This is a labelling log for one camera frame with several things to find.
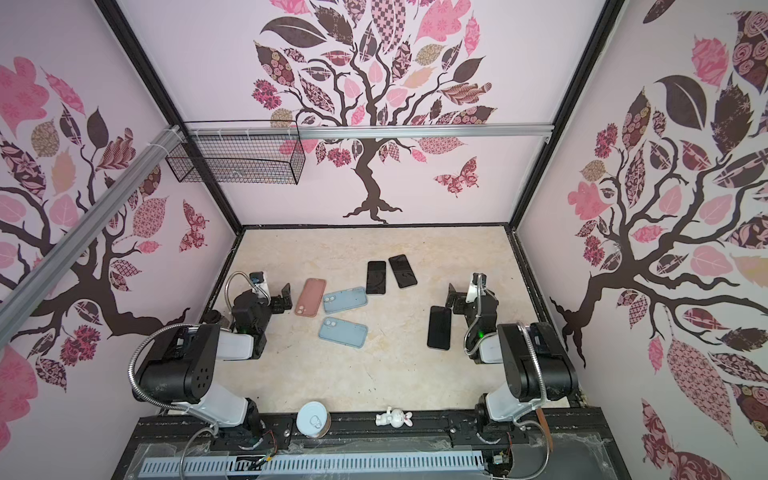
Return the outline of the brown wooden stick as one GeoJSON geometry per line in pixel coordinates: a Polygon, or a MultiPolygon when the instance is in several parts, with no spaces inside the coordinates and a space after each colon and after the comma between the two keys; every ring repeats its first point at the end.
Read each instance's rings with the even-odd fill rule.
{"type": "Polygon", "coordinates": [[[539,427],[542,431],[542,435],[545,438],[548,450],[550,453],[552,453],[554,451],[554,440],[552,438],[550,427],[548,425],[543,409],[542,408],[537,409],[536,415],[537,415],[539,427]]]}

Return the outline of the white rabbit figurine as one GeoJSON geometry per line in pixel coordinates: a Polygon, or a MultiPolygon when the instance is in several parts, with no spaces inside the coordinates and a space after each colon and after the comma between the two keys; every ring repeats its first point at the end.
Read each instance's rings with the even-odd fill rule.
{"type": "Polygon", "coordinates": [[[375,425],[379,427],[391,426],[392,428],[401,428],[403,426],[412,427],[412,416],[412,412],[405,412],[399,408],[388,407],[384,413],[376,415],[375,425]]]}

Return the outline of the aluminium rail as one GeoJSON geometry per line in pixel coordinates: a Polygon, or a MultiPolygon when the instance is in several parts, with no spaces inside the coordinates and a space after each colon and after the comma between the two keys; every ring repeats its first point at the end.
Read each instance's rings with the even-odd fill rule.
{"type": "Polygon", "coordinates": [[[183,137],[177,126],[162,130],[138,158],[81,217],[75,227],[53,247],[38,267],[25,277],[1,305],[1,344],[6,345],[26,320],[32,316],[44,297],[66,275],[86,247],[106,227],[131,193],[151,171],[181,143],[183,137]]]}
{"type": "Polygon", "coordinates": [[[554,126],[544,123],[510,123],[479,125],[420,125],[420,126],[290,126],[273,128],[238,128],[215,125],[213,128],[187,125],[192,136],[235,136],[248,138],[285,135],[301,139],[383,139],[383,138],[442,138],[442,137],[544,137],[549,138],[554,126]]]}

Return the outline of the left aluminium rail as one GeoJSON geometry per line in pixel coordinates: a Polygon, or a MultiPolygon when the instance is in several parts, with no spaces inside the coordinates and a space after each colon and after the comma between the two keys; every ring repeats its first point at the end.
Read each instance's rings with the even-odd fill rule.
{"type": "Polygon", "coordinates": [[[66,275],[86,247],[106,227],[131,193],[151,171],[181,143],[183,137],[177,126],[162,130],[138,158],[81,217],[75,227],[53,247],[38,267],[25,277],[1,305],[1,344],[6,345],[26,320],[32,316],[44,297],[66,275]]]}

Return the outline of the black phone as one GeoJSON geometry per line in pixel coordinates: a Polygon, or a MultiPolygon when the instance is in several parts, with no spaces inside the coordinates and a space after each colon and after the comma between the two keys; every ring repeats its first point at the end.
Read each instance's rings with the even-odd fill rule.
{"type": "Polygon", "coordinates": [[[388,259],[389,265],[400,289],[416,286],[418,280],[405,254],[395,255],[388,259]]]}
{"type": "Polygon", "coordinates": [[[366,294],[384,295],[387,285],[387,262],[369,261],[366,271],[366,294]]]}
{"type": "Polygon", "coordinates": [[[451,344],[452,312],[448,307],[432,306],[429,313],[427,346],[447,351],[451,344]]]}

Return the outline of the light blue phone case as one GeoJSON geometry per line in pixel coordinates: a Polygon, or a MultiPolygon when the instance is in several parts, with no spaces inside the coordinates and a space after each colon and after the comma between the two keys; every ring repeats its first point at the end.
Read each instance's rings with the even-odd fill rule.
{"type": "Polygon", "coordinates": [[[364,346],[368,328],[365,325],[333,317],[326,317],[321,324],[318,337],[322,340],[360,349],[364,346]]]}
{"type": "Polygon", "coordinates": [[[323,309],[328,315],[364,307],[368,297],[364,287],[329,292],[323,297],[323,309]]]}

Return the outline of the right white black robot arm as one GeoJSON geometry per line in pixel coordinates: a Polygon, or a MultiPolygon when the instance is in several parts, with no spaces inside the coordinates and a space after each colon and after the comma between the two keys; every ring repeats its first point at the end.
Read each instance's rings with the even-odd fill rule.
{"type": "Polygon", "coordinates": [[[448,287],[446,307],[467,323],[462,347],[477,364],[503,367],[504,380],[476,404],[478,421],[516,423],[549,401],[566,398],[578,390],[576,370],[547,322],[500,323],[499,301],[475,276],[466,292],[448,287]]]}

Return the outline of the pink phone case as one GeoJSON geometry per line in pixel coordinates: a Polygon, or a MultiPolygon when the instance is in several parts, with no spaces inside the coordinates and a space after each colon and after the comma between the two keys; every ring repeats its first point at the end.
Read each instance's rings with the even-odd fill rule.
{"type": "Polygon", "coordinates": [[[324,279],[308,278],[296,302],[295,314],[305,318],[316,317],[323,303],[326,285],[324,279]]]}

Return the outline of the back aluminium rail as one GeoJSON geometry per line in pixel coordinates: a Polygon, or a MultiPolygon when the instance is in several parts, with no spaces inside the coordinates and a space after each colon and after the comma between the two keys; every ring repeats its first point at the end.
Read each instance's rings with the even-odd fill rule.
{"type": "Polygon", "coordinates": [[[238,128],[215,125],[213,128],[187,125],[192,136],[235,136],[248,138],[285,135],[301,139],[383,139],[383,138],[442,138],[442,137],[544,137],[549,138],[554,126],[544,123],[510,123],[479,125],[420,125],[420,126],[290,126],[273,128],[238,128]]]}

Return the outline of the white round can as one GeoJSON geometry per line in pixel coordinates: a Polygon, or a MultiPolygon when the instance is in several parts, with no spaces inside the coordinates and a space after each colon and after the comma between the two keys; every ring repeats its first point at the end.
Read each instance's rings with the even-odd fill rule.
{"type": "Polygon", "coordinates": [[[326,406],[319,401],[310,401],[297,413],[296,427],[308,438],[321,438],[331,426],[331,416],[326,406]]]}

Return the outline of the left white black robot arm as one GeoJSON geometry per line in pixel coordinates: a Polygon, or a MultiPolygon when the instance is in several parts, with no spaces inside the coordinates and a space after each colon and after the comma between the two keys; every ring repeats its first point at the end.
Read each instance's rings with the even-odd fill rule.
{"type": "Polygon", "coordinates": [[[266,431],[254,400],[239,396],[215,380],[218,361],[261,358],[271,317],[293,308],[291,287],[265,298],[259,290],[238,295],[233,330],[209,323],[173,324],[153,333],[132,355],[128,379],[134,397],[165,410],[180,411],[209,423],[214,430],[242,428],[255,437],[266,431]]]}

